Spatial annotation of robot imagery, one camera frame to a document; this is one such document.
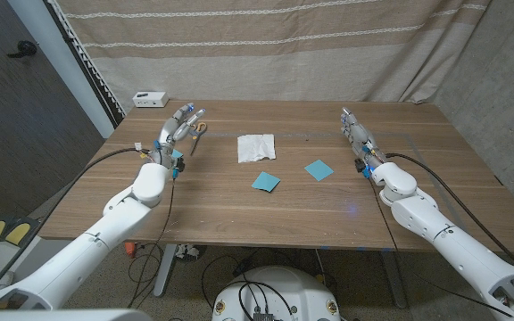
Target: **beige curtain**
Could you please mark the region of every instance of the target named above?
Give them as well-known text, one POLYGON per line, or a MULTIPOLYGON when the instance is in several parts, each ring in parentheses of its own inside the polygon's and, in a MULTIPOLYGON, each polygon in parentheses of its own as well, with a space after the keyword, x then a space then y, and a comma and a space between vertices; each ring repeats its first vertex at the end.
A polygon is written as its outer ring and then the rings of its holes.
POLYGON ((121 100, 421 102, 490 0, 58 0, 121 100))

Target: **blue paper square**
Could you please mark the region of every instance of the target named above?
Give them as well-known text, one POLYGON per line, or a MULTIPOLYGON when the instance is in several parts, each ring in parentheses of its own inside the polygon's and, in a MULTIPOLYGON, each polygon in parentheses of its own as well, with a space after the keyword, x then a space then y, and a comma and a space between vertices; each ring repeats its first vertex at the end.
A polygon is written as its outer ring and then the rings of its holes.
POLYGON ((174 152, 171 153, 171 156, 172 157, 175 157, 175 158, 180 158, 182 157, 184 154, 179 152, 178 150, 174 150, 174 152))
POLYGON ((322 160, 317 160, 313 162, 311 165, 305 167, 304 169, 306 169, 309 172, 309 174, 315 177, 317 181, 321 181, 328 175, 335 172, 327 164, 323 163, 322 160))
POLYGON ((275 186, 277 186, 278 182, 280 181, 280 179, 272 176, 271 174, 261 172, 251 187, 270 192, 273 190, 273 188, 275 188, 275 186))

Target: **small white box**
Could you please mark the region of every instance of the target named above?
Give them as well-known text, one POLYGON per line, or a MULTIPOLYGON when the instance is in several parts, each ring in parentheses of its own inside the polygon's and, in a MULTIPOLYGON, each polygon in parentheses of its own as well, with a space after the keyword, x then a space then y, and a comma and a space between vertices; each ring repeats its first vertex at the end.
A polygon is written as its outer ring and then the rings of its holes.
POLYGON ((163 107, 168 102, 166 92, 137 92, 132 97, 136 107, 163 107))

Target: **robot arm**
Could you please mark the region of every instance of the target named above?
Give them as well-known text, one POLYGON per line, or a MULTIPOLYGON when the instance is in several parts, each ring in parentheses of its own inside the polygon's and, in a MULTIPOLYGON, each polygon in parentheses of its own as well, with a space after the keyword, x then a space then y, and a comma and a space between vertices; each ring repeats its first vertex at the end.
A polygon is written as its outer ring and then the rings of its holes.
POLYGON ((0 309, 60 308, 110 250, 142 227, 160 203, 171 171, 179 166, 179 160, 171 157, 174 144, 205 113, 200 110, 185 120, 193 109, 190 103, 166 121, 160 134, 163 141, 156 146, 160 152, 153 152, 134 183, 106 203, 100 220, 32 275, 0 290, 0 309))
MULTIPOLYGON (((373 135, 354 115, 346 108, 343 112, 342 131, 359 157, 355 161, 356 169, 384 187, 379 196, 392 208, 394 219, 431 243, 485 303, 514 319, 514 266, 447 219, 434 199, 418 188, 412 175, 386 159, 373 135)), ((492 312, 498 320, 511 319, 495 310, 492 312)))

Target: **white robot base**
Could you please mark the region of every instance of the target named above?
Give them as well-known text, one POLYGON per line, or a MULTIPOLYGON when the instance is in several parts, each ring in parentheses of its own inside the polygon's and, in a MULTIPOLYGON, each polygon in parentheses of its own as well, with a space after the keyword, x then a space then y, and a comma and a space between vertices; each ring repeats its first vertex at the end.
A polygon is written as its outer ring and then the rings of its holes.
POLYGON ((246 320, 241 302, 255 321, 340 321, 333 293, 314 277, 291 267, 258 267, 246 272, 245 278, 239 276, 234 279, 213 303, 212 320, 246 320), (254 283, 261 284, 262 291, 254 283), (263 284, 275 289, 280 296, 263 284))

